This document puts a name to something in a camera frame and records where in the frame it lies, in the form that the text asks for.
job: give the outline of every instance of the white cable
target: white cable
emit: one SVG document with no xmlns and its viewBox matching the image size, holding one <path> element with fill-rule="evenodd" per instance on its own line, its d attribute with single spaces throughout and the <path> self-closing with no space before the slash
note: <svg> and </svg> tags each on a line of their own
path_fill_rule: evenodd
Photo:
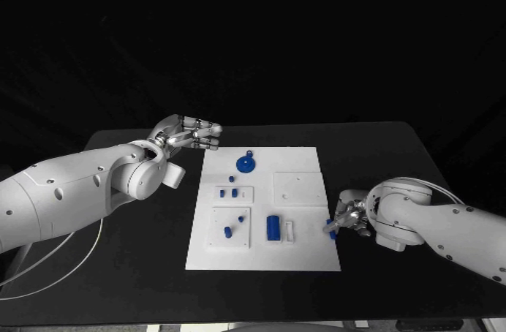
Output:
<svg viewBox="0 0 506 332">
<path fill-rule="evenodd" d="M 5 282 L 0 282 L 0 287 L 8 284 L 9 282 L 12 282 L 18 277 L 24 276 L 58 251 L 58 249 L 64 246 L 64 244 L 67 243 L 67 241 L 71 239 L 71 237 L 74 236 L 73 232 L 68 236 L 67 239 L 61 242 L 60 246 L 49 252 L 49 254 L 31 266 L 28 267 L 21 273 L 16 273 L 16 275 L 13 275 Z"/>
<path fill-rule="evenodd" d="M 455 193 L 452 193 L 450 190 L 439 186 L 437 184 L 430 183 L 429 181 L 424 181 L 419 178 L 411 178 L 411 177 L 397 177 L 395 179 L 398 180 L 407 180 L 407 181 L 416 181 L 420 182 L 421 184 L 427 185 L 429 187 L 434 188 L 437 191 L 440 191 L 452 200 L 456 204 L 465 204 L 462 199 L 456 196 Z"/>
<path fill-rule="evenodd" d="M 28 293 L 28 294 L 25 294 L 25 295 L 19 295 L 19 296 L 16 296 L 16 297 L 0 298 L 0 301 L 9 301 L 9 300 L 12 300 L 12 299 L 25 298 L 25 297 L 28 297 L 29 295 L 42 292 L 44 290 L 47 290 L 48 288 L 51 288 L 55 284 L 61 283 L 61 282 L 71 276 L 73 272 L 74 272 L 74 271 L 81 267 L 81 265 L 86 263 L 86 261 L 87 261 L 90 255 L 91 255 L 91 253 L 93 253 L 93 250 L 96 249 L 96 246 L 97 246 L 97 243 L 99 243 L 99 239 L 100 239 L 100 234 L 103 233 L 103 224 L 104 224 L 104 219 L 100 219 L 100 229 L 99 229 L 99 234 L 97 234 L 96 243 L 93 244 L 93 248 L 90 249 L 90 252 L 88 252 L 87 256 L 84 257 L 83 261 L 80 262 L 80 264 L 77 265 L 77 267 L 70 271 L 70 273 L 68 273 L 58 281 L 55 281 L 51 285 L 45 286 L 42 289 L 37 290 L 35 292 Z"/>
</svg>

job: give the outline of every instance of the black curtain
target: black curtain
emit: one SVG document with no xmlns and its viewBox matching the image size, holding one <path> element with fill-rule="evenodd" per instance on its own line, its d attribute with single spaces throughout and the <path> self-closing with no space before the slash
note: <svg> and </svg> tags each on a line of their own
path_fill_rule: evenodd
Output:
<svg viewBox="0 0 506 332">
<path fill-rule="evenodd" d="M 16 171 L 173 113 L 225 126 L 406 121 L 455 192 L 506 214 L 505 0 L 0 2 Z"/>
</svg>

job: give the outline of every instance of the small rectangular slot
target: small rectangular slot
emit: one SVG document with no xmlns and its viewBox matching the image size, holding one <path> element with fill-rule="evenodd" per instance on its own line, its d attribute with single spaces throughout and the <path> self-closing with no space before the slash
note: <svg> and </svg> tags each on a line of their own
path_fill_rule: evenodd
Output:
<svg viewBox="0 0 506 332">
<path fill-rule="evenodd" d="M 293 244 L 293 222 L 292 221 L 286 221 L 284 222 L 284 233 L 287 236 L 287 243 Z"/>
</svg>

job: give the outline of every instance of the robotic arm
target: robotic arm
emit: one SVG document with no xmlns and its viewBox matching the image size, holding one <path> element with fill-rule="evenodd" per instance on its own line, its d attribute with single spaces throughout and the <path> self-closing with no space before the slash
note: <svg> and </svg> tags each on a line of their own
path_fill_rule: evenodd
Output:
<svg viewBox="0 0 506 332">
<path fill-rule="evenodd" d="M 65 235 L 162 183 L 178 188 L 185 170 L 168 159 L 182 147 L 218 149 L 222 126 L 169 116 L 146 140 L 45 160 L 0 182 L 0 253 Z"/>
<path fill-rule="evenodd" d="M 426 241 L 450 261 L 506 284 L 506 218 L 462 203 L 430 205 L 432 189 L 410 178 L 395 178 L 370 192 L 341 193 L 335 221 L 325 232 L 349 227 L 361 236 L 377 230 L 377 243 L 403 252 Z"/>
</svg>

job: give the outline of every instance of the table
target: table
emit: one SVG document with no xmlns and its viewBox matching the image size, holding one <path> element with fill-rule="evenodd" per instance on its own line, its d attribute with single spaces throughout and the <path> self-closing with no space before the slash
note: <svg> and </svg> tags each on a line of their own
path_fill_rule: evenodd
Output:
<svg viewBox="0 0 506 332">
<path fill-rule="evenodd" d="M 87 149 L 146 138 L 149 129 L 101 131 Z M 370 189 L 395 176 L 447 186 L 411 127 L 403 122 L 227 127 L 222 146 L 316 146 L 333 213 L 344 189 Z M 0 301 L 0 325 L 505 317 L 506 287 L 439 257 L 427 245 L 401 253 L 342 230 L 344 272 L 186 271 L 186 250 L 204 151 L 172 162 L 186 169 L 179 189 L 162 186 L 104 220 L 88 262 L 45 292 Z M 9 295 L 64 276 L 93 245 L 99 223 L 12 285 Z M 34 263 L 62 238 L 34 245 Z"/>
</svg>

